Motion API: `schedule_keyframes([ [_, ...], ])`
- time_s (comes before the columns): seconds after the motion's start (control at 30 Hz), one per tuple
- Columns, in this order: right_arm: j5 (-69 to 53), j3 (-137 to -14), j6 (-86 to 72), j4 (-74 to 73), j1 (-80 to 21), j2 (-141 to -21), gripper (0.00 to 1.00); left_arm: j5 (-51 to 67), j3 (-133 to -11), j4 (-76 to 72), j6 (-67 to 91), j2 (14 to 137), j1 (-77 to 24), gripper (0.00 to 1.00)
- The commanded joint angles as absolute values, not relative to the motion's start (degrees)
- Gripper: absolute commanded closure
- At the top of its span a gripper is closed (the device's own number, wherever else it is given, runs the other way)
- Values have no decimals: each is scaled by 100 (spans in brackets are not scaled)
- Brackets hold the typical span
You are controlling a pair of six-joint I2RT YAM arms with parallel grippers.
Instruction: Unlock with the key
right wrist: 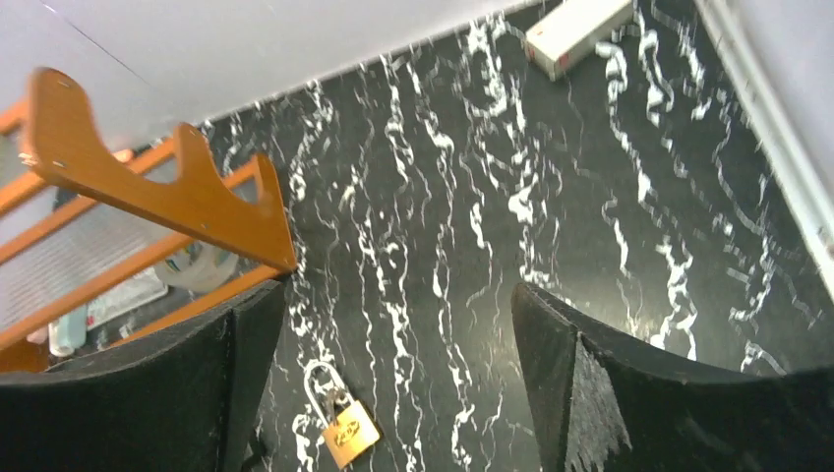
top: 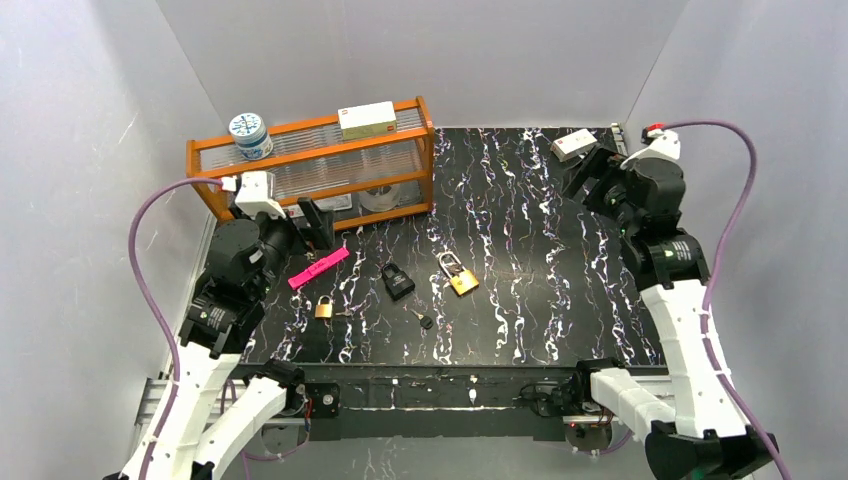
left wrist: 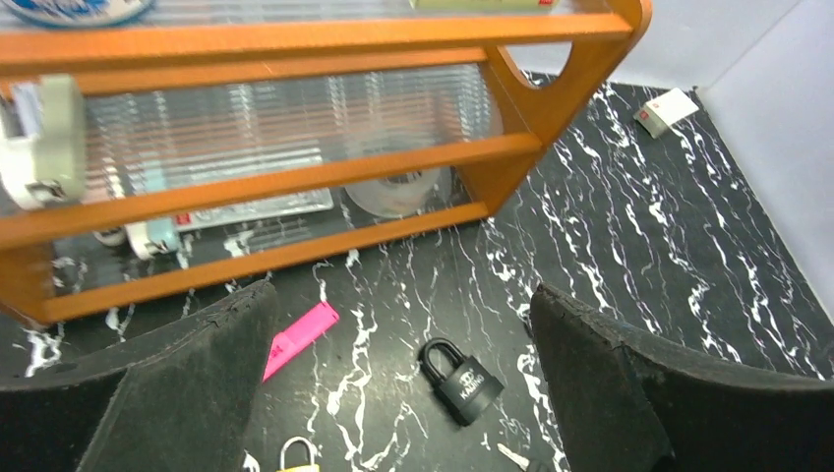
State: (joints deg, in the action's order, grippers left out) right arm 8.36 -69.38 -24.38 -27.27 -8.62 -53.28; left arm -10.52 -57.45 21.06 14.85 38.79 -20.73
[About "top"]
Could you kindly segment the long shackle brass padlock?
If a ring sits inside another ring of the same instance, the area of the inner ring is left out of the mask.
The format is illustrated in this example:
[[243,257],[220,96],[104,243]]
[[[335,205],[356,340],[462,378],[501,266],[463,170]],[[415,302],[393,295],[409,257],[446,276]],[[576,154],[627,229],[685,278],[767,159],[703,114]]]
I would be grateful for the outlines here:
[[476,288],[480,283],[476,276],[464,266],[459,257],[452,251],[445,251],[437,255],[438,264],[447,276],[448,281],[459,297],[463,297]]

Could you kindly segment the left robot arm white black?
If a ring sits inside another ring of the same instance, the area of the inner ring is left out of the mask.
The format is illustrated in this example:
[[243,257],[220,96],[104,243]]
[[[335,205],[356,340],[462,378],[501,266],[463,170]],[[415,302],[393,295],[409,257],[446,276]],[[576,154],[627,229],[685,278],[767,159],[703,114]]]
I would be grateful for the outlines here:
[[334,241],[334,215],[305,197],[308,226],[266,213],[240,218],[213,234],[207,263],[175,340],[174,372],[147,431],[116,479],[217,479],[275,416],[302,418],[311,429],[314,401],[303,370],[268,360],[242,395],[210,418],[260,322],[264,302],[292,255]]

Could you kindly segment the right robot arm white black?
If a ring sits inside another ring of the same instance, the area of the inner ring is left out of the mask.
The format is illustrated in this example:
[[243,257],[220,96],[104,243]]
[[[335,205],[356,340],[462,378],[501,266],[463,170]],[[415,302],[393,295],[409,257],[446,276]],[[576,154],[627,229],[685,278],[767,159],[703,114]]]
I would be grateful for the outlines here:
[[727,387],[729,371],[703,300],[710,272],[696,238],[679,226],[686,191],[672,160],[629,160],[590,150],[565,187],[611,219],[621,255],[660,338],[673,399],[640,385],[611,358],[578,363],[571,404],[595,404],[643,444],[658,479],[744,479],[775,460],[774,436],[757,427]]

